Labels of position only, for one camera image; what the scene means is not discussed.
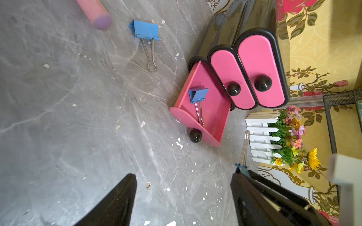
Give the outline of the black pink drawer cabinet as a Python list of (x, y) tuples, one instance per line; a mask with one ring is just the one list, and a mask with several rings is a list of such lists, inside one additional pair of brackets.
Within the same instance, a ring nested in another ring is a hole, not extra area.
[[(220, 147), (230, 111), (279, 108), (290, 101), (289, 36), (283, 1), (234, 1), (211, 17), (189, 76), (170, 112), (186, 125), (191, 142)], [(209, 88), (198, 122), (189, 89)]]

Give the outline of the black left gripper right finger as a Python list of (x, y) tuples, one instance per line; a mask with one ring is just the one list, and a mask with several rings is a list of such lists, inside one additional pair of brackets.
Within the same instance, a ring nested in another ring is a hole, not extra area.
[(270, 205), (259, 182), (243, 174), (234, 173), (231, 190), (240, 226), (281, 226), (283, 216)]

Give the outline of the blue binder clip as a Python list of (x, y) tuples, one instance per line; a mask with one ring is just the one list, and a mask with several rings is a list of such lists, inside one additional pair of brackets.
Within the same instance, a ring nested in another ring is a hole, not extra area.
[(195, 105), (199, 124), (204, 127), (202, 102), (205, 101), (209, 88), (198, 87), (189, 89), (190, 102)]
[(249, 142), (250, 142), (250, 131), (246, 131), (243, 148), (241, 151), (241, 156), (239, 158), (239, 162), (235, 164), (236, 165), (235, 173), (243, 174), (247, 177), (250, 177), (250, 173), (247, 167), (247, 152), (248, 152)]
[[(157, 65), (155, 63), (155, 41), (159, 41), (159, 27), (157, 24), (147, 23), (139, 20), (133, 20), (129, 27), (133, 32), (135, 38), (141, 39), (143, 44), (146, 58), (147, 58), (147, 69), (150, 72), (157, 70)], [(151, 58), (148, 54), (145, 40), (150, 40), (151, 42)]]

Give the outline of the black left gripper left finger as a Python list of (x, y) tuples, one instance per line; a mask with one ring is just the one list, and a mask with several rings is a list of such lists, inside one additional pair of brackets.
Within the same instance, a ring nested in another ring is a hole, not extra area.
[(128, 226), (130, 225), (135, 195), (136, 175), (127, 174), (77, 226)]

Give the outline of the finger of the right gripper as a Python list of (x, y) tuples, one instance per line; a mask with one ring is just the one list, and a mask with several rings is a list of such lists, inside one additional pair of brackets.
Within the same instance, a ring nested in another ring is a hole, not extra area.
[(250, 177), (263, 186), (264, 198), (283, 216), (282, 226), (331, 226), (332, 223), (303, 197), (249, 170)]

